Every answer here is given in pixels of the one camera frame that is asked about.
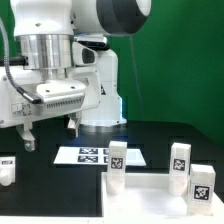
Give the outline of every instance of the metal bracket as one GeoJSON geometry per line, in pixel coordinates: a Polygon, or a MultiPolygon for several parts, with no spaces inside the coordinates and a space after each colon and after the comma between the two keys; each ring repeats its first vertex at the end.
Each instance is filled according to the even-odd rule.
{"type": "Polygon", "coordinates": [[[68,115],[70,120],[68,122],[68,136],[70,139],[78,137],[78,129],[82,119],[82,112],[76,112],[68,115]]]}
{"type": "Polygon", "coordinates": [[[26,151],[32,152],[35,150],[35,138],[30,130],[33,128],[32,122],[24,123],[23,125],[16,126],[16,130],[24,140],[24,146],[26,151]]]}

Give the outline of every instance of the white container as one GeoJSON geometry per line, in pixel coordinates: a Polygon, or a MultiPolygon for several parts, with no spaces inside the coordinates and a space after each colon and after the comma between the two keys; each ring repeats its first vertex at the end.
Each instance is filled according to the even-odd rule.
{"type": "MultiPolygon", "coordinates": [[[[122,220],[125,220],[126,218],[146,216],[149,222],[152,217],[161,218],[162,221],[163,219],[170,221],[176,218],[194,220],[191,216],[187,216],[187,196],[177,197],[169,193],[168,174],[126,173],[125,191],[120,195],[107,193],[106,176],[106,173],[102,173],[101,202],[103,217],[108,219],[122,217],[122,220]]],[[[207,218],[205,220],[212,221],[215,217],[217,219],[222,218],[224,221],[223,214],[224,205],[214,194],[211,216],[202,216],[201,218],[202,220],[207,218]]]]}

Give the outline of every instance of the green backdrop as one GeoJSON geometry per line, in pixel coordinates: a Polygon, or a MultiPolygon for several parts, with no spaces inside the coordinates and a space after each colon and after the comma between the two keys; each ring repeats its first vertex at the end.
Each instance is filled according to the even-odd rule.
{"type": "MultiPolygon", "coordinates": [[[[9,0],[0,1],[0,15],[14,56],[9,0]]],[[[223,0],[152,0],[136,35],[109,41],[119,57],[118,91],[128,120],[189,123],[224,147],[223,0]]],[[[0,46],[2,56],[2,39],[0,46]]]]}

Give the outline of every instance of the white box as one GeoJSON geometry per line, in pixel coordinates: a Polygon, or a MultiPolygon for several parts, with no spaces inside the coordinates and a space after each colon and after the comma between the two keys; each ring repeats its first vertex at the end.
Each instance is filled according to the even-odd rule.
{"type": "Polygon", "coordinates": [[[171,147],[169,192],[175,196],[187,194],[191,145],[174,143],[171,147]]]}
{"type": "Polygon", "coordinates": [[[111,141],[107,166],[107,191],[120,194],[125,186],[127,142],[111,141]]]}
{"type": "Polygon", "coordinates": [[[0,184],[8,186],[15,183],[16,158],[13,157],[0,157],[0,184]]]}
{"type": "Polygon", "coordinates": [[[211,215],[215,171],[208,165],[191,165],[188,191],[189,215],[211,215]]]}

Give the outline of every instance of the black tabletop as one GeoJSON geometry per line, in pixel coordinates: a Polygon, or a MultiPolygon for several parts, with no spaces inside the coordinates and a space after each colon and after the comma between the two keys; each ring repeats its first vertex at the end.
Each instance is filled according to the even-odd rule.
{"type": "Polygon", "coordinates": [[[65,127],[66,119],[59,118],[34,123],[33,152],[25,151],[15,128],[0,129],[0,156],[16,157],[16,183],[0,186],[0,215],[100,217],[100,176],[106,166],[53,162],[60,146],[108,147],[111,140],[140,148],[147,165],[127,167],[127,172],[144,173],[168,173],[172,144],[191,144],[191,163],[214,167],[215,192],[224,200],[224,149],[191,125],[129,121],[126,128],[110,133],[80,130],[75,140],[67,138],[65,127]]]}

